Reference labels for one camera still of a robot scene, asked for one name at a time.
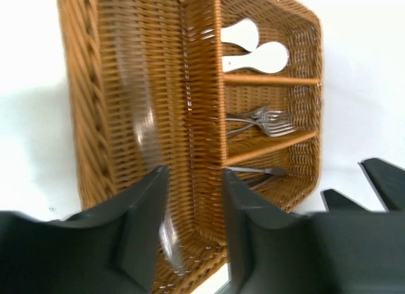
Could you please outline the white spoon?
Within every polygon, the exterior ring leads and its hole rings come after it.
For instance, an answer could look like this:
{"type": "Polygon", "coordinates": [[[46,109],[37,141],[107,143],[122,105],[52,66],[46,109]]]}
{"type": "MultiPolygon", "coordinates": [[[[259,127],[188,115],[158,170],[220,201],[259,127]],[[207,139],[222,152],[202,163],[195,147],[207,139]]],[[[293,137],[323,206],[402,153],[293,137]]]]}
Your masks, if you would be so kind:
{"type": "Polygon", "coordinates": [[[249,54],[223,56],[224,73],[239,69],[250,69],[259,73],[274,74],[282,71],[289,60],[288,49],[279,42],[267,42],[249,54]]]}
{"type": "Polygon", "coordinates": [[[259,44],[258,26],[249,18],[221,29],[221,41],[253,52],[259,44]]]}

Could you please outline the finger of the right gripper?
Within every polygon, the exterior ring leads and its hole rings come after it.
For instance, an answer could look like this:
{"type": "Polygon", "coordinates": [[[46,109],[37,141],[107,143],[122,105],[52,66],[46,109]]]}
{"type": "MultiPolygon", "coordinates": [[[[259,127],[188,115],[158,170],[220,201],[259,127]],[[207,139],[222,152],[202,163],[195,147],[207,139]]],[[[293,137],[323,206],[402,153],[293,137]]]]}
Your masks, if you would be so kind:
{"type": "Polygon", "coordinates": [[[321,191],[321,197],[327,211],[370,211],[335,189],[321,191]]]}

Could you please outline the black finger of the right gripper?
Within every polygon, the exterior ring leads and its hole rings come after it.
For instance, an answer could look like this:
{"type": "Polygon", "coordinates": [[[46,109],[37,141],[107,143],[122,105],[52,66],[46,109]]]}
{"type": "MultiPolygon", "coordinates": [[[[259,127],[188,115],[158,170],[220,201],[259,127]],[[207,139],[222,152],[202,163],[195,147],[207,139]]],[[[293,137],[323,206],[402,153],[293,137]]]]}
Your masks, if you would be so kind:
{"type": "Polygon", "coordinates": [[[404,210],[404,169],[380,158],[361,161],[361,169],[389,211],[404,210]]]}

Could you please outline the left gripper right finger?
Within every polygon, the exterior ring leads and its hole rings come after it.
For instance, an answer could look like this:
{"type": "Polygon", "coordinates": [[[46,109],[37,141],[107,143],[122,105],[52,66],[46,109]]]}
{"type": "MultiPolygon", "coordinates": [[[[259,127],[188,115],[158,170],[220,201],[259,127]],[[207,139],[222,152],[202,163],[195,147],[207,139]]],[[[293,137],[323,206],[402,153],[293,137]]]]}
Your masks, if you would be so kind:
{"type": "Polygon", "coordinates": [[[231,293],[403,293],[404,213],[293,215],[224,170],[231,293]]]}

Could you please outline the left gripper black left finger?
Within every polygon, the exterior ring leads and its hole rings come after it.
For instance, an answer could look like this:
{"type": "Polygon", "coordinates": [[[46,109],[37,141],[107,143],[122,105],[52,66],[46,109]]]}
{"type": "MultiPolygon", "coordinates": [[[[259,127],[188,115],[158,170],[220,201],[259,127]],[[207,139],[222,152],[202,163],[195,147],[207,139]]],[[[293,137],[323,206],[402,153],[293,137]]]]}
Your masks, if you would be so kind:
{"type": "Polygon", "coordinates": [[[66,220],[1,213],[2,293],[150,293],[168,168],[66,220]]]}

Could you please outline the long silver chopstick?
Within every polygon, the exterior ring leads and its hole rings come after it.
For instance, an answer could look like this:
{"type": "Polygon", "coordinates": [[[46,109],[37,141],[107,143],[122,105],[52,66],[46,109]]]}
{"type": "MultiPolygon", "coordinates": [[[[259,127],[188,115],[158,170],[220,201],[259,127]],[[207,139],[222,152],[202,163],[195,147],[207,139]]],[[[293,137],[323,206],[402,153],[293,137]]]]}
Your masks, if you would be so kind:
{"type": "MultiPolygon", "coordinates": [[[[117,60],[122,67],[122,82],[129,89],[131,97],[132,127],[146,171],[152,171],[163,164],[162,149],[159,143],[157,119],[153,104],[153,93],[146,70],[143,50],[124,37],[116,37],[117,60]]],[[[165,255],[175,274],[185,273],[178,233],[170,216],[165,212],[159,227],[159,239],[165,255]]]]}

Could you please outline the brown wicker divided tray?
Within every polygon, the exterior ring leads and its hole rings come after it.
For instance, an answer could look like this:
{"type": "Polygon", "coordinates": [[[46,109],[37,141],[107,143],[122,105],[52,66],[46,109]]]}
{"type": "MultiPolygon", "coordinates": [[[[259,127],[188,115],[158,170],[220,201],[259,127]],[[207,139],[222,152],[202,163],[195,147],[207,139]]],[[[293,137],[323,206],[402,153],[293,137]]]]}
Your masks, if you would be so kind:
{"type": "Polygon", "coordinates": [[[221,170],[280,166],[257,192],[291,211],[320,174],[322,42],[318,17],[295,0],[58,0],[66,51],[79,194],[88,209],[130,187],[146,171],[132,127],[116,37],[143,50],[153,93],[163,164],[170,169],[167,208],[185,273],[163,253],[153,293],[190,293],[226,262],[221,170]],[[221,41],[221,29],[249,18],[258,47],[289,51],[278,73],[223,72],[223,56],[250,52],[221,41]],[[266,106],[290,114],[296,131],[269,137],[226,121],[266,106]]]}

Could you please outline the silver knife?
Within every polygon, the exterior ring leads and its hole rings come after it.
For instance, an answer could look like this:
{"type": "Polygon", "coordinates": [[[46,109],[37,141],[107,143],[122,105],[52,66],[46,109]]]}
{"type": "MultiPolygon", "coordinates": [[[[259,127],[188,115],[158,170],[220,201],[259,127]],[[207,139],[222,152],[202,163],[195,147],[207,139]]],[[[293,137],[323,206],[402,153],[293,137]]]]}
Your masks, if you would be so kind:
{"type": "Polygon", "coordinates": [[[280,167],[275,168],[248,168],[242,166],[230,166],[228,167],[231,171],[240,172],[240,173],[261,173],[267,175],[275,175],[275,176],[285,176],[287,172],[280,167]]]}

